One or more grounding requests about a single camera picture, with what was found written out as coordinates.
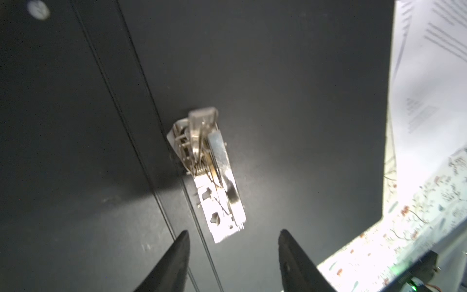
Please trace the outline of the printed paper sheet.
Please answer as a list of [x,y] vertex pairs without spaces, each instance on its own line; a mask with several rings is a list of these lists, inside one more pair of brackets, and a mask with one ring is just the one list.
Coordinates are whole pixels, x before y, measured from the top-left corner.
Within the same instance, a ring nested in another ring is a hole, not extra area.
[[467,4],[396,1],[389,113],[399,196],[467,143]]

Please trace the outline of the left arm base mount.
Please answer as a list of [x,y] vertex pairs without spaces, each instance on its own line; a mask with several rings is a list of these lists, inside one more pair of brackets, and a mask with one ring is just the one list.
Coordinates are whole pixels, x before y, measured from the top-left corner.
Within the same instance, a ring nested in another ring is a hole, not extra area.
[[458,292],[467,270],[467,254],[427,252],[382,290],[384,292]]

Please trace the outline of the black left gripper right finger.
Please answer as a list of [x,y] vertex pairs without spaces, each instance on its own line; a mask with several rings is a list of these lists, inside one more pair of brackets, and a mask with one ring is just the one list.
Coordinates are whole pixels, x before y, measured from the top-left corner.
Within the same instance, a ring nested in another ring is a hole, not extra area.
[[335,292],[286,229],[281,230],[278,238],[278,256],[285,292]]

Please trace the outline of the metal folder clip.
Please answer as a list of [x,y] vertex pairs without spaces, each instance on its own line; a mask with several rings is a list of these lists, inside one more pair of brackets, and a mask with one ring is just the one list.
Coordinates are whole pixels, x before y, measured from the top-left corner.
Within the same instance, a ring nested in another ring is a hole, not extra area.
[[192,110],[176,121],[167,140],[197,188],[215,243],[244,229],[246,213],[238,192],[215,107]]

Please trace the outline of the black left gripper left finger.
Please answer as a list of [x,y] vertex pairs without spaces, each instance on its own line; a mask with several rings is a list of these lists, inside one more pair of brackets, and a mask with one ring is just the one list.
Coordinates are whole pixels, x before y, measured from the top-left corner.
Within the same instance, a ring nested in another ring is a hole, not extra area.
[[182,231],[135,292],[183,292],[190,259],[190,236]]

